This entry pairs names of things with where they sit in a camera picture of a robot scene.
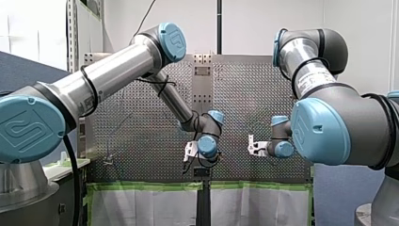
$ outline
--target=white wall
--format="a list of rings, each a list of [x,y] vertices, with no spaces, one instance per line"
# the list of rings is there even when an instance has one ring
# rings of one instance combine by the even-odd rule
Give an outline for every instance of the white wall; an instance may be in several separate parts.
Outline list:
[[[325,0],[324,25],[340,32],[349,48],[348,67],[340,81],[360,93],[390,90],[394,1]]]
[[[104,0],[104,50],[126,47],[152,0]],[[216,1],[156,1],[141,30],[163,22],[176,23],[187,39],[188,53],[215,50]]]
[[[223,54],[272,55],[273,39],[281,28],[297,30],[322,25],[321,0],[225,0]]]
[[[104,0],[104,50],[127,46],[152,0]],[[180,26],[187,53],[216,52],[216,0],[156,1],[141,30],[162,22]],[[223,1],[223,53],[271,55],[282,28],[320,27],[321,0]]]
[[[66,0],[0,0],[0,51],[66,70],[65,8]]]

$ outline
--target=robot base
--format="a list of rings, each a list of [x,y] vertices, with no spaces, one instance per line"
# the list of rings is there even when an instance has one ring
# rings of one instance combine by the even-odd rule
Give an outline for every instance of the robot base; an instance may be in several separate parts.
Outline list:
[[[355,226],[399,225],[399,181],[385,176],[384,182],[373,200],[356,210]]]
[[[48,185],[43,195],[0,208],[2,226],[14,225],[46,225],[59,224],[59,206],[56,193],[59,186],[55,183]]]

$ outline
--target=metal stand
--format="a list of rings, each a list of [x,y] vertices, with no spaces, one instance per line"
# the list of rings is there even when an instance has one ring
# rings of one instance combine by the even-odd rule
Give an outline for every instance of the metal stand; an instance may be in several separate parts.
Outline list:
[[[25,202],[0,208],[0,225],[45,225],[58,226],[59,215],[64,208],[57,196],[59,186],[51,182],[44,194]]]
[[[202,182],[202,190],[197,192],[196,226],[211,226],[211,169],[194,167],[194,178]]]

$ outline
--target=black cable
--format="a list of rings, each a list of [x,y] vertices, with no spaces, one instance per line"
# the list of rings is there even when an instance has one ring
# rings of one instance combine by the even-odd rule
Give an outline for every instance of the black cable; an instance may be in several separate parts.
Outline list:
[[[362,95],[361,97],[363,97],[363,98],[369,97],[371,99],[375,99],[376,101],[378,101],[378,103],[381,105],[382,109],[384,110],[385,116],[387,118],[389,134],[390,134],[390,139],[388,140],[387,150],[386,150],[382,160],[377,165],[370,167],[370,169],[372,169],[372,170],[382,170],[390,162],[391,157],[393,155],[393,151],[395,149],[396,134],[397,134],[396,129],[399,127],[398,112],[395,109],[395,106],[393,106],[392,103],[390,102],[390,100],[385,96],[377,95],[377,94],[373,94],[373,93],[367,93],[367,94]]]
[[[198,111],[193,110],[193,113],[197,114],[197,117],[194,119],[194,130],[196,133],[194,134],[193,141],[197,140],[197,135],[199,134],[199,129],[200,129],[200,113]]]
[[[313,58],[307,59],[307,60],[303,61],[302,63],[300,63],[300,64],[298,65],[298,67],[295,69],[295,71],[294,71],[294,73],[293,73],[293,76],[291,77],[291,89],[293,90],[293,94],[294,94],[294,96],[296,97],[296,99],[298,99],[298,96],[297,96],[296,91],[295,91],[295,80],[296,80],[296,76],[297,76],[297,74],[299,73],[299,71],[300,71],[303,67],[305,67],[306,65],[308,65],[308,64],[310,64],[310,63],[314,63],[314,60],[320,60],[320,61],[322,61],[322,63],[323,63],[323,64],[326,66],[326,68],[329,70],[329,62],[328,62],[326,59],[322,58],[322,57],[313,57]]]
[[[81,195],[80,195],[80,180],[79,180],[79,169],[77,168],[76,157],[73,152],[73,147],[71,145],[71,141],[68,138],[68,135],[63,138],[65,147],[67,148],[68,155],[70,156],[71,165],[72,165],[72,175],[73,175],[73,196],[74,196],[74,208],[73,208],[73,221],[72,226],[77,226],[79,224],[80,218],[80,204]]]
[[[152,82],[152,81],[145,80],[145,79],[140,79],[140,78],[137,78],[136,81],[144,82],[144,83],[150,83],[150,84],[164,84],[164,86],[158,92],[158,97],[161,96],[161,93],[164,91],[164,89],[167,86],[167,84],[171,84],[171,85],[173,85],[173,87],[177,86],[177,84],[175,82],[169,82],[169,74],[167,74],[167,78],[165,79],[164,82]]]
[[[94,86],[93,82],[88,78],[88,74],[85,72],[85,68],[86,68],[85,65],[83,65],[82,67],[80,67],[80,72],[81,72],[82,75],[86,78],[86,81],[87,81],[88,84],[90,85],[91,90],[92,90],[92,92],[93,92],[93,98],[94,98],[94,100],[93,100],[93,107],[91,108],[91,110],[90,110],[88,113],[86,113],[85,115],[81,116],[82,118],[87,117],[87,116],[93,114],[93,112],[97,109],[97,106],[99,105],[99,95],[98,95],[98,93],[97,93],[97,89],[96,89],[96,87]]]
[[[194,119],[194,130],[196,133],[193,136],[193,141],[196,141],[197,135],[199,134],[199,129],[200,129],[200,113],[196,110],[192,110],[192,111],[193,111],[193,113],[197,114],[197,117]],[[188,166],[186,164],[183,165],[183,175],[185,175],[190,170],[191,165],[193,164],[196,157],[199,157],[199,152],[197,152],[196,155],[193,158],[191,158]]]
[[[206,169],[213,168],[214,166],[216,166],[216,165],[220,162],[220,155],[221,155],[221,153],[218,153],[218,154],[217,154],[216,161],[215,161],[214,163],[212,163],[210,166],[205,166],[205,165],[202,163],[202,160],[200,160],[200,157],[199,157],[199,164],[200,164],[202,167],[206,168]]]
[[[280,45],[279,41],[280,41],[281,36],[282,36],[282,34],[283,34],[284,31],[288,31],[288,30],[285,29],[285,28],[282,28],[282,29],[279,31],[278,40],[277,40],[277,46],[276,46],[277,52],[276,52],[275,54],[277,54],[277,55],[276,55],[276,58],[277,58],[277,61],[278,61],[279,72],[282,74],[282,76],[283,76],[286,80],[290,81],[290,78],[287,76],[287,74],[285,74],[285,72],[282,71],[281,67],[279,66],[279,48],[280,48],[280,46],[279,46],[279,45]]]
[[[146,14],[144,15],[143,19],[141,20],[140,26],[138,27],[137,31],[135,32],[135,34],[134,34],[134,35],[132,36],[132,38],[130,39],[129,45],[132,44],[133,38],[135,37],[135,35],[138,34],[138,32],[139,32],[140,29],[141,29],[141,26],[142,26],[142,25],[144,24],[144,22],[146,21],[146,18],[147,18],[147,16],[149,15],[149,13],[150,13],[150,11],[151,11],[151,9],[152,9],[152,6],[153,6],[153,4],[155,3],[155,1],[156,1],[156,0],[153,0],[152,3],[150,4],[149,9],[147,10]]]
[[[194,159],[196,159],[196,157],[199,155],[199,153],[197,152],[196,153],[196,155],[193,157],[193,158],[191,158],[191,161],[188,163],[188,166],[186,165],[186,164],[184,164],[184,166],[183,166],[183,175],[185,175],[186,173],[188,173],[188,171],[190,170],[190,168],[191,168],[191,165],[193,164],[193,162],[194,162]]]
[[[7,96],[11,93],[12,93],[12,91],[0,91],[0,97]]]

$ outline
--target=metal frame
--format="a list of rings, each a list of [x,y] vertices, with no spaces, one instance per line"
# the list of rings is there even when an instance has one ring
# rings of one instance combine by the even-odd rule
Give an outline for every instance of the metal frame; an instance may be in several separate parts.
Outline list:
[[[78,49],[78,21],[76,0],[67,2],[67,27],[68,27],[68,72],[74,73],[79,68]]]
[[[184,60],[194,62],[193,76],[193,109],[200,114],[207,112],[213,107],[213,55],[195,54],[187,56]]]

